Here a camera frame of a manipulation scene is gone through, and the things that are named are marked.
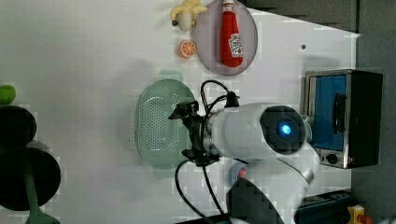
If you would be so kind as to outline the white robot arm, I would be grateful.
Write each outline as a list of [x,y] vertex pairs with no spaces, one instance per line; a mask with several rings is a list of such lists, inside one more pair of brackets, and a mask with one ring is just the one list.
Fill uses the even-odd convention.
[[246,172],[230,184],[230,217],[247,224],[300,224],[306,192],[321,171],[321,157],[307,137],[302,116],[287,105],[256,103],[227,106],[207,117],[195,102],[177,105],[191,148],[182,155],[198,166],[230,158]]

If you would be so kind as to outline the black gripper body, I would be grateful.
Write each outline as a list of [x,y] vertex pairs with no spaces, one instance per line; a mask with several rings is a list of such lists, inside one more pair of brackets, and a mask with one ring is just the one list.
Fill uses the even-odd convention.
[[189,132],[191,148],[184,149],[181,154],[198,167],[204,167],[219,161],[219,156],[209,152],[204,147],[205,118],[200,116],[198,111],[199,104],[197,101],[185,101],[176,105],[169,119],[181,119]]

